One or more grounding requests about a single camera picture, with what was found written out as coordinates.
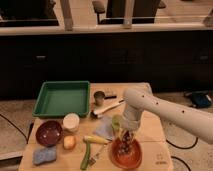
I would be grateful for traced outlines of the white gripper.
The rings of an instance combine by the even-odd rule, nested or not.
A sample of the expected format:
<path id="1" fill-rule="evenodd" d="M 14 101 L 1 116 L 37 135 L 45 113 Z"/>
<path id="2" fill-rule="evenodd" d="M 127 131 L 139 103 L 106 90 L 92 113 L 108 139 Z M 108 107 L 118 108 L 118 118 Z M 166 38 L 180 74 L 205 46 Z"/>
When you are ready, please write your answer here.
<path id="1" fill-rule="evenodd" d="M 130 105 L 126 105 L 120 123 L 123 129 L 137 131 L 141 123 L 141 111 Z"/>

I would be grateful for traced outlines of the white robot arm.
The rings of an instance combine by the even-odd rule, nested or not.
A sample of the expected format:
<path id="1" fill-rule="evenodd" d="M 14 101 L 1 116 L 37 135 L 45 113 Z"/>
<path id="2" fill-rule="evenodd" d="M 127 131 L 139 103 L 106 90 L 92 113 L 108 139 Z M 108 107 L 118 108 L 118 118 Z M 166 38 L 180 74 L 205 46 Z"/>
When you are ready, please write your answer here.
<path id="1" fill-rule="evenodd" d="M 213 114 L 155 97 L 141 87 L 129 87 L 123 93 L 125 108 L 121 127 L 137 131 L 143 111 L 149 111 L 213 144 Z"/>

